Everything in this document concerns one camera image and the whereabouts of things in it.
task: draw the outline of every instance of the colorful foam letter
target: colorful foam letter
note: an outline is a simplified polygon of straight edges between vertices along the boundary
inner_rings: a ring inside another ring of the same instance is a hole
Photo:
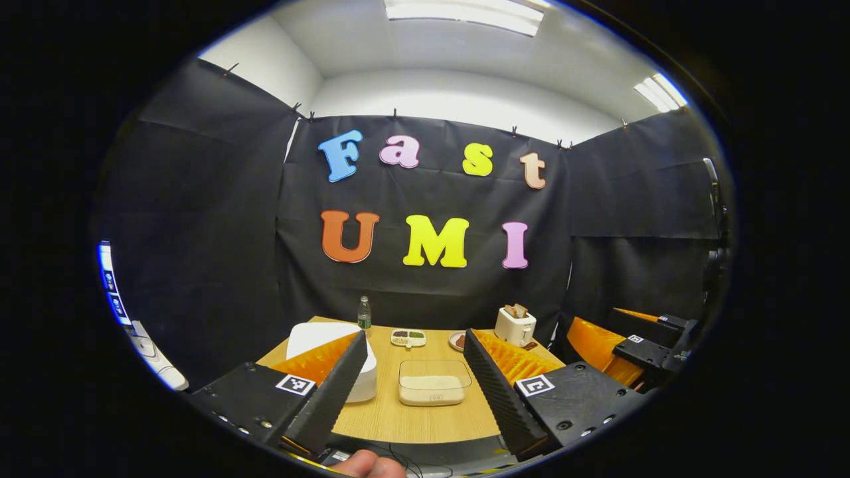
[[[529,226],[522,222],[506,222],[501,225],[507,233],[507,252],[501,266],[505,269],[525,269],[529,261],[525,259],[525,232]]]
[[[346,134],[340,134],[336,138],[330,138],[328,141],[319,144],[319,149],[325,152],[327,164],[331,167],[331,174],[327,177],[327,180],[336,183],[340,179],[347,178],[357,172],[357,167],[349,164],[346,159],[357,161],[360,152],[357,151],[357,145],[351,144],[350,141],[362,140],[363,134],[352,129]]]
[[[411,247],[402,262],[407,265],[423,265],[422,250],[428,256],[431,265],[437,264],[439,255],[445,250],[445,256],[439,264],[443,267],[466,267],[467,260],[463,257],[463,237],[469,227],[469,221],[451,218],[445,222],[443,230],[437,236],[431,219],[428,216],[407,216],[407,224],[411,225]]]
[[[463,150],[463,172],[472,176],[486,176],[493,171],[493,148],[480,143],[469,143]]]
[[[537,153],[529,153],[519,158],[519,162],[525,165],[525,182],[534,189],[543,189],[546,180],[540,177],[540,168],[546,164],[537,157]]]
[[[357,213],[354,216],[360,223],[360,240],[357,248],[346,249],[343,247],[343,226],[349,219],[348,213],[342,211],[323,211],[322,220],[325,228],[321,233],[321,248],[327,257],[337,262],[360,262],[369,257],[371,252],[372,231],[375,223],[381,219],[373,213]]]
[[[402,168],[415,168],[419,164],[419,141],[411,136],[398,134],[387,138],[386,146],[381,150],[381,161],[387,164],[400,164]]]

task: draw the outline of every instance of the white plate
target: white plate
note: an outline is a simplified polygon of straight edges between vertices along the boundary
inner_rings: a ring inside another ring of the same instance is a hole
[[[457,340],[458,340],[458,339],[459,339],[462,335],[466,335],[466,334],[467,334],[467,331],[465,331],[465,330],[459,330],[459,331],[457,331],[457,332],[453,333],[452,335],[450,335],[450,336],[449,336],[449,345],[451,345],[451,348],[452,348],[452,349],[454,349],[454,350],[457,350],[457,351],[459,351],[459,352],[463,352],[463,347],[458,347],[458,346],[457,346],[457,344],[455,344],[455,342],[456,342],[456,341],[457,341]]]

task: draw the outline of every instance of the wire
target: wire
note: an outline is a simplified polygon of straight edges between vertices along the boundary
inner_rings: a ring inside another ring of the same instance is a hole
[[[376,445],[375,443],[370,443],[370,445],[372,447],[380,448],[382,450],[388,451],[390,457],[392,457],[395,461],[399,462],[402,466],[404,466],[405,471],[409,470],[414,476],[416,476],[416,478],[423,478],[425,476],[423,474],[422,468],[419,466],[419,464],[417,462],[411,460],[410,458],[406,457],[405,455],[393,450],[393,444],[392,443],[389,443],[389,442],[387,443],[388,448],[382,447],[380,445]],[[442,465],[442,464],[428,464],[428,463],[423,463],[422,465],[437,466],[437,467],[445,468],[445,469],[449,470],[449,474],[447,476],[445,476],[444,478],[450,478],[450,477],[455,475],[455,471],[449,466],[445,466],[445,465]]]

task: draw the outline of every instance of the peach letter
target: peach letter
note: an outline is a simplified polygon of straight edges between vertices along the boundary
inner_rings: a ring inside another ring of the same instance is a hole
[[[519,158],[519,162],[525,165],[525,182],[534,189],[543,189],[546,180],[540,177],[540,168],[546,164],[537,157],[537,153],[529,153]]]

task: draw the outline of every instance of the plate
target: plate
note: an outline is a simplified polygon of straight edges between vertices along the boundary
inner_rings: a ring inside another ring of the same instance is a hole
[[[457,351],[459,351],[459,352],[463,352],[463,347],[458,347],[458,346],[457,346],[457,344],[455,344],[455,342],[456,342],[456,341],[457,341],[457,340],[458,340],[458,339],[459,339],[462,335],[466,335],[466,334],[467,334],[467,331],[465,331],[465,330],[459,330],[459,331],[457,331],[457,332],[453,333],[452,335],[450,335],[450,336],[449,336],[449,345],[451,345],[451,348],[452,348],[452,349],[454,349],[454,350],[457,350]]]
[[[408,349],[410,347],[422,347],[426,340],[425,332],[415,328],[396,328],[389,336],[391,344]]]

